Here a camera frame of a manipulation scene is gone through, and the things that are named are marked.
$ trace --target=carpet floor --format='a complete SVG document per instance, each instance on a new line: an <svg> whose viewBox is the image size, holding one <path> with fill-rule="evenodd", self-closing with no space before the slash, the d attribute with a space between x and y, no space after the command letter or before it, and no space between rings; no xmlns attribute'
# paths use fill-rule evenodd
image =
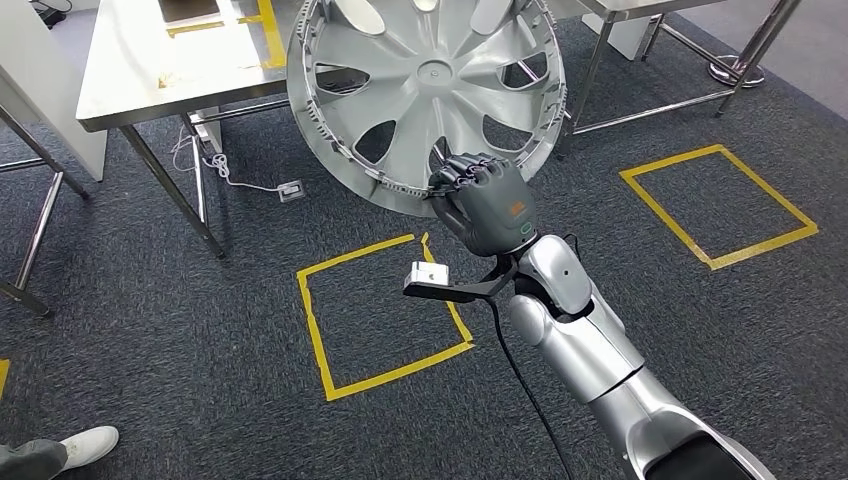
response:
<svg viewBox="0 0 848 480"><path fill-rule="evenodd" d="M722 50L685 21L672 24ZM558 28L576 91L595 36L576 21ZM647 63L607 55L598 79L586 122L718 89L701 60L666 36ZM712 116L716 107L576 137L564 161L551 159L530 182L541 229L579 235L586 269L628 335L693 411L778 478L848 478L848 123L777 78L737 96L721 119ZM33 129L72 163L61 144ZM169 161L178 120L139 129ZM409 263L422 259L425 233L455 281L479 278L490 262L465 254L434 220L381 210L347 191L314 159L288 111L227 120L222 129L234 178L267 186L302 179L307 198L281 204L205 172L211 223L228 251L216 260L111 132L106 181L86 184L88 202L61 192L33 273L30 290L56 316L33 318L0 301L0 358L11 361L0 440L118 427L115 451L63 474L69 480L563 478L485 305L459 308L470 350L327 401L296 272L415 236L308 277L341 389L462 343L443 304L400 293ZM711 271L619 175L713 144L819 233ZM0 132L4 161L25 155ZM178 161L185 165L188 152ZM191 173L173 175L191 191ZM49 173L0 178L0 274L12 278ZM800 226L723 157L639 181L713 258ZM588 410L508 325L505 333L577 478L623 478Z"/></svg>

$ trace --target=shoe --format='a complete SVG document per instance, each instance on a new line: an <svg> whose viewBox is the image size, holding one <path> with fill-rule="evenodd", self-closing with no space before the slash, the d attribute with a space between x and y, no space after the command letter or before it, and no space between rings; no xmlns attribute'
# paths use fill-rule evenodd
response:
<svg viewBox="0 0 848 480"><path fill-rule="evenodd" d="M68 461L62 469L82 467L103 458L118 444L118 430L115 427L97 427L78 433L62 440L68 451Z"/></svg>

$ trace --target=metal table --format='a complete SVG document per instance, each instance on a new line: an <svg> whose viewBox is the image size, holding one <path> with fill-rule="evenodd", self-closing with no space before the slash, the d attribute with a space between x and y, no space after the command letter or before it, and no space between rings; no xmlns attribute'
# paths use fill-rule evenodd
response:
<svg viewBox="0 0 848 480"><path fill-rule="evenodd" d="M156 1L101 0L77 120L90 131L119 128L215 255L206 222L195 125L278 108L285 101L210 115L187 112L285 92L287 42L299 0L219 0L220 14L168 24ZM134 124L181 115L193 137L198 208L174 184Z"/></svg>
<svg viewBox="0 0 848 480"><path fill-rule="evenodd" d="M670 26L663 23L666 14L683 10L686 8L718 3L723 0L578 0L595 14L601 17L603 26L601 27L598 41L595 44L592 58L589 61L589 66L583 77L581 90L577 95L573 111L567 111L565 114L565 125L563 137L570 137L587 133L601 128L620 125L640 118L657 115L660 113L670 112L680 108L690 107L713 100L724 99L721 106L716 112L716 116L720 116L730 104L730 99L740 89L746 86L751 86L748 79L754 74L763 55L768 51L774 39L780 33L786 21L792 15L795 7L800 0L778 0L772 13L766 18L759 30L754 34L745 47L745 51L741 59L736 62L723 62L722 59L716 57L706 49L677 32ZM721 78L722 83L730 85L731 88L724 89L718 92L710 93L700 97L684 100L677 103L672 103L658 108L645 110L642 112L625 115L623 117L605 120L586 126L579 126L580 116L586 107L586 102L589 98L589 92L595 80L595 75L598 72L603 51L607 40L609 39L612 27L615 23L633 20L651 16L655 21L655 27L650 36L647 45L645 46L642 61L648 58L648 54L654 46L657 35L660 31L668 33L672 38L682 43L687 48L691 49L701 57L711 62L711 75L714 78Z"/></svg>

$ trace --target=black bracket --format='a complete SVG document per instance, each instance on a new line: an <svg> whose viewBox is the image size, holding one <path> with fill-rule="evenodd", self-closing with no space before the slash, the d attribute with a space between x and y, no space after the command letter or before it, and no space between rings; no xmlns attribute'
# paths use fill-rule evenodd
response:
<svg viewBox="0 0 848 480"><path fill-rule="evenodd" d="M408 297L430 298L454 303L471 303L498 294L518 273L518 263L512 255L498 255L498 264L479 283L467 285L435 285L411 282L403 289Z"/></svg>

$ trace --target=yellow tape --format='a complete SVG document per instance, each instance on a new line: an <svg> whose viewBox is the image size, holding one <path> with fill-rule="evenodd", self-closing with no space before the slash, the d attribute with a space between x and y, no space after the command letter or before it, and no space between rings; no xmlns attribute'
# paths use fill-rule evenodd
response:
<svg viewBox="0 0 848 480"><path fill-rule="evenodd" d="M421 246L424 252L424 258L427 259L428 262L434 262L435 260L433 259L433 254L430 252L430 249L427 246L427 240L429 238L429 234L425 233L421 239ZM378 385L397 380L398 378L401 378L403 376L415 373L419 370L435 365L439 362L443 362L474 347L474 345L471 343L471 332L468 330L468 328L466 328L465 324L462 322L462 319L459 317L459 312L457 312L456 307L453 305L453 303L445 302L447 304L448 311L451 314L451 318L453 319L454 324L456 325L460 335L462 336L462 343L454 345L453 347L450 347L434 355L430 355L429 357L412 362L408 365L404 365L394 370L381 373L380 375L361 380L351 385L336 388L335 384L333 383L333 377L330 373L330 366L327 362L327 353L324 350L324 343L321 341L321 332L318 329L318 321L316 320L315 314L312 310L312 294L309 292L309 284L307 282L307 277L309 275L312 275L313 273L333 267L342 262L353 260L355 258L368 255L369 253L374 253L378 250L391 248L395 245L407 243L414 239L415 236L412 234L402 235L391 240L386 240L365 248L360 248L359 250L355 250L344 255L339 255L338 257L331 258L317 265L313 265L297 272L297 283L300 288L300 295L301 297L303 297L303 308L306 312L306 323L309 327L309 336L312 339L313 350L315 352L315 361L318 363L318 369L320 370L321 374L321 383L324 386L324 393L327 397L327 401L333 401L347 395L359 393L363 390L367 390L369 388L373 388Z"/></svg>
<svg viewBox="0 0 848 480"><path fill-rule="evenodd" d="M241 17L238 19L240 24L244 23L262 23L262 15L253 15L252 17Z"/></svg>
<svg viewBox="0 0 848 480"><path fill-rule="evenodd" d="M348 260L353 260L354 258L364 257L369 253L374 253L377 250L383 250L385 248L394 247L395 245L400 245L401 243L410 242L415 240L415 235L408 234L402 235L397 238L393 238L391 240L385 240L380 243L375 243L374 245L360 248L359 250L354 250L350 253L345 253L344 255L339 255L338 257L331 258L329 260L323 261L317 265L312 265L311 267L304 268L303 270L297 272L297 275L301 274L306 277L307 275L312 275L313 273L320 272L321 270L326 270L330 267L334 267L342 262L347 262Z"/></svg>
<svg viewBox="0 0 848 480"><path fill-rule="evenodd" d="M467 342L454 345L453 347L447 350L443 350L435 355L430 355L427 358L422 358L421 360L412 362L409 365L404 365L400 368L396 368L389 372L377 375L376 377L371 377L369 379L362 380L354 384L339 388L338 390L334 390L332 394L327 394L327 400L336 400L337 398L341 398L346 395L359 393L363 390L367 390L369 388L376 387L378 385L382 385L393 380L397 380L398 378L415 373L419 370L423 370L439 362L443 362L451 357L455 357L460 353L471 349L472 347L474 347L474 345Z"/></svg>
<svg viewBox="0 0 848 480"><path fill-rule="evenodd" d="M3 387L6 386L6 375L9 373L9 361L0 360L0 398L3 398Z"/></svg>
<svg viewBox="0 0 848 480"><path fill-rule="evenodd" d="M280 68L286 66L286 49L280 38L280 30L277 28L277 17L274 15L274 7L271 0L257 0L259 2L259 16L262 17L262 29L265 31L265 39L268 41L268 53L270 58L262 62L265 68Z"/></svg>
<svg viewBox="0 0 848 480"><path fill-rule="evenodd" d="M742 171L745 175L748 176L754 183L757 184L760 188L762 188L766 193L771 195L783 208L787 209L789 213L795 216L801 223L804 224L803 227L793 230L789 233L784 233L778 237L772 238L770 240L766 240L764 242L757 243L755 245L751 245L750 247L745 247L741 250L737 250L735 252L731 252L725 255L722 255L718 258L710 258L707 254L699 247L695 241L692 239L689 234L687 234L683 228L665 211L660 204L654 200L654 198L644 189L641 185L636 181L636 176L641 175L643 173L651 172L654 170L658 170L660 168L667 167L669 165L674 165L675 163L680 163L686 160L691 160L693 158L702 157L705 155L710 155L713 153L721 153L728 160L730 160L733 165L735 165L739 170ZM709 147L700 148L698 150L694 150L692 152L682 153L680 155L675 155L673 157L666 158L664 160L658 160L656 162L652 162L646 165L642 165L636 168L631 168L628 170L624 170L619 173L621 177L627 182L628 185L636 192L637 195L657 214L658 217L677 235L684 245L686 245L692 253L695 254L698 259L702 262L709 265L712 270L718 270L719 268L726 267L728 265L732 265L737 262L741 262L742 260L746 260L755 255L759 255L761 253L765 253L776 248L782 247L784 245L788 245L792 242L796 242L801 240L802 238L809 237L810 235L814 235L818 233L819 228L815 222L813 222L808 216L804 215L801 210L799 210L795 205L789 202L783 195L781 195L777 190L775 190L771 185L766 183L765 180L762 179L759 175L754 173L750 167L742 163L736 155L734 155L730 150L725 148L723 145L712 145Z"/></svg>
<svg viewBox="0 0 848 480"><path fill-rule="evenodd" d="M647 203L649 207L651 207L651 210L653 210L654 213L656 213L657 216L660 217L660 219L666 225L668 225L668 228L670 228L671 231L674 232L675 235L677 235L677 238L679 238L684 245L689 247L689 250L691 250L696 257L698 257L702 262L709 264L710 257L707 256L707 254L701 249L701 247L695 244L695 240L693 240L692 237L690 237L689 234L686 233L685 230L683 230L683 227L681 227L680 224L678 224L673 218L671 218L671 215L669 215L668 212L666 212L665 209L662 208L662 206L660 206L660 204L656 200L654 200L654 197L652 197L650 193L648 193L644 188L642 188L642 185L639 185L639 183L636 181L635 178L633 178L633 176L627 175L626 173L627 172L621 172L621 176L624 178L624 181L627 182L627 184L630 185L630 187L636 192L636 194L639 195L639 197L641 197L642 200Z"/></svg>
<svg viewBox="0 0 848 480"><path fill-rule="evenodd" d="M174 27L165 29L168 32L168 36L174 38L177 34L186 33L186 32L196 32L198 30L209 30L210 28L218 28L223 27L224 22L210 22L210 23L198 23L197 25L189 25L187 27Z"/></svg>
<svg viewBox="0 0 848 480"><path fill-rule="evenodd" d="M433 258L433 254L430 252L430 247L427 246L427 241L430 239L429 233L424 233L421 237L421 249L424 250L424 259L430 263L436 263L436 259ZM462 323L462 319L459 318L459 312L456 311L456 305L453 302L445 302L448 306L448 311L451 314L451 318L453 318L453 323L456 324L457 330L459 330L459 334L462 335L462 340L465 342L471 342L471 332L468 331L468 328Z"/></svg>

